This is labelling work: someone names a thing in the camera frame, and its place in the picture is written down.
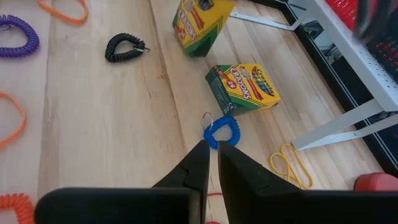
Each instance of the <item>crayon box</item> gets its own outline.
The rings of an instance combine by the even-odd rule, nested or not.
[[[181,0],[173,28],[189,56],[207,55],[235,5],[235,0]]]
[[[206,80],[224,114],[267,109],[280,100],[261,65],[216,65]]]

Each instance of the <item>wooden surface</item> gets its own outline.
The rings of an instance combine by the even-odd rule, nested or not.
[[[27,21],[41,43],[30,57],[0,59],[0,91],[27,111],[23,135],[0,152],[0,194],[24,192],[36,202],[59,187],[150,187],[202,138],[203,114],[222,115],[205,80],[212,65],[260,63],[277,87],[279,105],[237,117],[238,148],[266,168],[283,143],[342,113],[292,32],[230,18],[206,58],[188,58],[171,26],[178,2],[87,1],[88,21],[74,27],[50,17],[34,0],[0,0],[0,14]],[[73,1],[52,5],[83,13]],[[236,10],[285,22],[278,10],[251,2]],[[106,44],[120,32],[145,40],[151,52],[108,63]],[[24,41],[16,29],[0,31],[1,46]],[[18,119],[0,99],[0,138]],[[228,134],[223,129],[217,137]],[[381,170],[362,140],[299,154],[314,189],[352,189],[358,175]],[[209,183],[209,192],[220,191],[215,151]],[[222,198],[209,199],[207,217],[228,222]],[[13,217],[0,215],[0,223],[7,218]]]

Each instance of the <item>black coiled keychain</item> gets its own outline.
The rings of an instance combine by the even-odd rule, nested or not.
[[[114,51],[116,50],[116,46],[118,46],[118,44],[120,44],[122,41],[128,41],[132,43],[133,49],[125,53],[115,54]],[[134,37],[131,34],[122,33],[115,35],[108,42],[108,45],[106,46],[105,50],[105,58],[109,62],[122,62],[125,60],[130,60],[132,58],[141,56],[142,53],[149,51],[150,49],[145,47],[144,41],[140,40],[137,37]]]

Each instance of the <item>white shelf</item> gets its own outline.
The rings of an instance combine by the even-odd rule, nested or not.
[[[385,111],[398,111],[398,85],[368,50],[353,38],[353,33],[325,0],[306,0],[307,9],[347,59],[374,99]]]

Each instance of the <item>orange coiled wristband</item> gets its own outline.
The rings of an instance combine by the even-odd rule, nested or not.
[[[80,2],[80,4],[84,7],[84,9],[85,9],[85,14],[84,14],[84,16],[83,16],[82,18],[80,18],[80,19],[74,19],[74,18],[72,18],[72,17],[70,17],[70,16],[67,16],[67,15],[65,15],[64,13],[62,13],[62,12],[60,12],[60,11],[54,9],[53,7],[46,5],[46,4],[43,2],[43,0],[37,0],[37,4],[39,4],[39,6],[40,6],[43,10],[49,12],[49,13],[50,13],[51,15],[53,15],[53,16],[56,16],[56,17],[58,17],[58,18],[61,18],[61,19],[63,19],[64,21],[69,22],[69,23],[72,23],[72,24],[82,24],[82,23],[86,22],[87,17],[88,17],[88,8],[87,8],[87,5],[86,5],[85,0],[79,0],[79,2]]]
[[[21,133],[23,132],[23,130],[25,128],[25,124],[26,124],[26,114],[25,114],[24,109],[17,102],[17,100],[15,100],[11,95],[9,95],[5,92],[0,92],[0,98],[6,98],[9,101],[11,101],[14,104],[14,106],[17,108],[17,110],[20,112],[20,114],[22,115],[22,120],[21,120],[21,123],[20,123],[18,129],[16,131],[14,131],[14,133],[12,133],[8,138],[0,140],[0,149],[2,149],[4,146],[6,146],[6,144],[9,144],[10,142],[17,139],[21,135]]]
[[[34,206],[29,197],[24,194],[0,196],[0,212],[13,209],[19,224],[34,224]]]

